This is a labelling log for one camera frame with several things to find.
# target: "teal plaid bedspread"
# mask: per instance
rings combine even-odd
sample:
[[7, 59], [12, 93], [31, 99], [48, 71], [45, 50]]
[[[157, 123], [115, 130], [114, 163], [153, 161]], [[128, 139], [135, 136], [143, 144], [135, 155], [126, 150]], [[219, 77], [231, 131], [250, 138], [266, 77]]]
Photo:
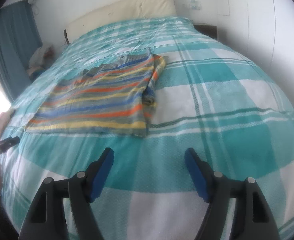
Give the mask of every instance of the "teal plaid bedspread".
[[[111, 63], [121, 55], [167, 56], [156, 83], [156, 112], [146, 138], [115, 134], [26, 133], [25, 125], [61, 79]], [[14, 102], [18, 110], [3, 138], [19, 146], [0, 156], [3, 204], [16, 229], [42, 180], [71, 177], [115, 153], [102, 195], [91, 205], [108, 239], [194, 239], [207, 204], [184, 164], [193, 147], [232, 179], [254, 177], [271, 207], [281, 239], [294, 233], [294, 110], [252, 61], [198, 33], [179, 17], [105, 25], [70, 44], [55, 64]], [[224, 238], [231, 228], [231, 201]], [[71, 239], [77, 239], [65, 201]]]

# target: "teal curtain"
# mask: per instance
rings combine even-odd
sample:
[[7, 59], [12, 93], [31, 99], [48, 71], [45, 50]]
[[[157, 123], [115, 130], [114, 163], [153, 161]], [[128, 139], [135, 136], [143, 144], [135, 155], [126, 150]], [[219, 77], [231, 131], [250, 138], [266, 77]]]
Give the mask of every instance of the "teal curtain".
[[31, 84], [26, 69], [31, 56], [41, 46], [27, 0], [0, 10], [0, 82], [11, 102]]

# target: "folded sweater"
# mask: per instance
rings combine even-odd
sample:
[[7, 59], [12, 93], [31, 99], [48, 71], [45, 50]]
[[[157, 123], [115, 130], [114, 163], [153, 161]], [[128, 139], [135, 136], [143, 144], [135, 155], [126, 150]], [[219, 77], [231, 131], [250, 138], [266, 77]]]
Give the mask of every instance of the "folded sweater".
[[26, 125], [27, 132], [108, 132], [144, 137], [166, 62], [149, 49], [62, 80]]

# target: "headboard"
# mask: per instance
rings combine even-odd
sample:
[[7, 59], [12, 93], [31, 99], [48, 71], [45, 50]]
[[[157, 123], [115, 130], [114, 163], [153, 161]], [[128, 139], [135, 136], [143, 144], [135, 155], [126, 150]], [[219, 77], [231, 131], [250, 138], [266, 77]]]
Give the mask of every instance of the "headboard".
[[103, 25], [137, 18], [176, 16], [174, 0], [122, 0], [95, 9], [71, 22], [64, 30], [67, 44]]

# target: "metal screw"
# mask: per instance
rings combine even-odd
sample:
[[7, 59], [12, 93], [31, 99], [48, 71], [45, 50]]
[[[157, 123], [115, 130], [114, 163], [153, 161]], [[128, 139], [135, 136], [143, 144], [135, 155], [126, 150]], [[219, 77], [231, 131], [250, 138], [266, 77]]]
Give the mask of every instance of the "metal screw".
[[223, 176], [223, 174], [220, 171], [215, 171], [214, 176], [217, 178], [221, 178]]
[[253, 177], [248, 177], [248, 178], [247, 178], [247, 181], [248, 181], [249, 183], [255, 183], [255, 179], [254, 179]]
[[86, 173], [85, 173], [84, 171], [79, 171], [79, 172], [77, 173], [77, 177], [78, 177], [78, 178], [83, 178], [85, 175], [86, 175]]
[[44, 184], [49, 184], [50, 182], [52, 182], [52, 178], [50, 178], [50, 177], [45, 178], [45, 179], [43, 180], [43, 183], [44, 183]]

